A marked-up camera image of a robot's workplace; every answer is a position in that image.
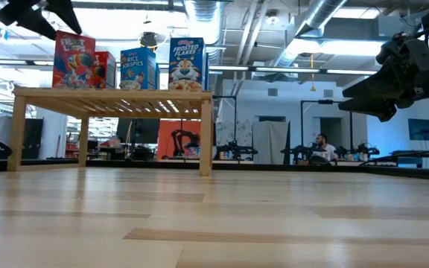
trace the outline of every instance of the light wood floor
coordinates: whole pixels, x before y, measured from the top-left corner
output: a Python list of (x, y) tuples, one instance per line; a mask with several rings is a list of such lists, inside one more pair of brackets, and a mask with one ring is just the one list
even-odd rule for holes
[(0, 173), (0, 267), (429, 268), (429, 181), (355, 173)]

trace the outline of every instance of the wooden table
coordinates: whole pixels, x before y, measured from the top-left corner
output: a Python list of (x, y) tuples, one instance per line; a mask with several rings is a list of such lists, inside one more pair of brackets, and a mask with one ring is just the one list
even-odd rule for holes
[[(7, 161), (9, 171), (85, 167), (90, 117), (200, 118), (200, 175), (211, 174), (213, 139), (211, 92), (16, 88), (14, 95), (11, 137), (13, 154)], [(26, 104), (82, 120), (78, 164), (21, 166)]]

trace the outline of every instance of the air duct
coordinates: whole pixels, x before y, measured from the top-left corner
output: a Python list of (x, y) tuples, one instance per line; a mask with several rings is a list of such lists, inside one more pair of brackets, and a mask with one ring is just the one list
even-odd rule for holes
[(347, 2), (347, 0), (313, 0), (308, 10), (303, 14), (304, 20), (296, 25), (296, 36), (279, 57), (273, 66), (289, 67), (296, 59), (296, 38), (310, 31), (323, 28), (332, 16)]
[[(225, 3), (218, 1), (183, 1), (186, 13), (190, 19), (192, 36), (202, 37), (205, 44), (210, 46), (221, 45), (221, 21)], [(221, 51), (207, 48), (209, 63), (220, 64)]]

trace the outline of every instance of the person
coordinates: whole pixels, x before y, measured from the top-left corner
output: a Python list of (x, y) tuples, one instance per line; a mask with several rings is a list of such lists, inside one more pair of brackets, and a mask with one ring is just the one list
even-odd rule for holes
[(316, 138), (316, 143), (318, 148), (322, 148), (325, 152), (319, 153), (320, 156), (325, 157), (327, 160), (332, 161), (337, 159), (337, 154), (335, 153), (335, 147), (327, 143), (327, 135), (320, 133)]

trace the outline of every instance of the monitor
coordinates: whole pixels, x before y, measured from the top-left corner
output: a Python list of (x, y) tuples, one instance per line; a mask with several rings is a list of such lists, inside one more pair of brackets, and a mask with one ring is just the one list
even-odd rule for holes
[(429, 120), (408, 119), (411, 141), (429, 141)]
[(131, 143), (132, 141), (137, 144), (158, 143), (160, 119), (119, 118), (117, 126), (117, 137), (122, 143), (127, 140), (127, 132), (130, 126), (130, 122), (132, 122), (132, 129), (130, 131), (130, 140), (128, 141), (129, 143)]

